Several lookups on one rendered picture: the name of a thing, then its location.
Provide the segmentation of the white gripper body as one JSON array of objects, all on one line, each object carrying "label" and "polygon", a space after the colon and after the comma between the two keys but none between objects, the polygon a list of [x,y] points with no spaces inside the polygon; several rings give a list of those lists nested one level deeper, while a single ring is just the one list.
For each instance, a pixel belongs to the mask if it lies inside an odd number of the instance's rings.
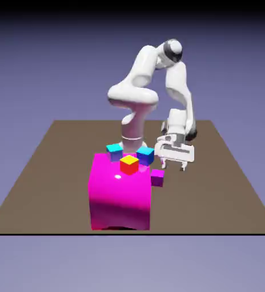
[{"label": "white gripper body", "polygon": [[183,134],[171,133],[157,138],[155,154],[164,160],[193,162],[195,149],[185,143]]}]

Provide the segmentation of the small purple cube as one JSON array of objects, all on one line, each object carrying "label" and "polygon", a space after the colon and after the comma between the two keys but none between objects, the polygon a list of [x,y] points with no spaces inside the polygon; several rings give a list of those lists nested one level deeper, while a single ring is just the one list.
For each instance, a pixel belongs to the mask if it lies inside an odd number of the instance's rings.
[{"label": "small purple cube", "polygon": [[153,169],[151,171],[151,186],[162,187],[164,182],[164,170]]}]

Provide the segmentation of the small blue cube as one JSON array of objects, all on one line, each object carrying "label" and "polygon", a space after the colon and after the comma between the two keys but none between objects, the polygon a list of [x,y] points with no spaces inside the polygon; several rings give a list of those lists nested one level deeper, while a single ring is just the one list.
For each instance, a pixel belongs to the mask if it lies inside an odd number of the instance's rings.
[{"label": "small blue cube", "polygon": [[149,166],[153,163],[154,156],[154,148],[150,147],[140,147],[136,152],[139,163],[145,166]]}]

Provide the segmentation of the small red cube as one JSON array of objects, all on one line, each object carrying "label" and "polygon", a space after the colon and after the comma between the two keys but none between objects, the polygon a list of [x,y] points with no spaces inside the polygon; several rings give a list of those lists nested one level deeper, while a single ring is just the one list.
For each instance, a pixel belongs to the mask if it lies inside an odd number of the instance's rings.
[{"label": "small red cube", "polygon": [[139,159],[132,155],[124,156],[119,161],[121,172],[126,175],[133,175],[139,169]]}]

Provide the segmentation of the small cyan cube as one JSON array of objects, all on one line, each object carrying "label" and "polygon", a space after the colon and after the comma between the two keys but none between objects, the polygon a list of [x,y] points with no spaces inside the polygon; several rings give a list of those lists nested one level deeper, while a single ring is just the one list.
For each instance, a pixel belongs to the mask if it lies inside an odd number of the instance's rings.
[{"label": "small cyan cube", "polygon": [[111,162],[119,161],[123,157],[123,148],[119,143],[106,145],[106,152]]}]

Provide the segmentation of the large magenta box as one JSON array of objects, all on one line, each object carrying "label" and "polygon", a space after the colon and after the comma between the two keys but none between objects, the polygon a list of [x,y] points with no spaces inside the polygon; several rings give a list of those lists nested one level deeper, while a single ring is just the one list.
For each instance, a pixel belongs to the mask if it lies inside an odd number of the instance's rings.
[{"label": "large magenta box", "polygon": [[126,175],[121,172],[119,161],[111,162],[106,153],[96,153],[89,176],[88,193],[92,230],[149,230],[149,166],[139,164],[137,173]]}]

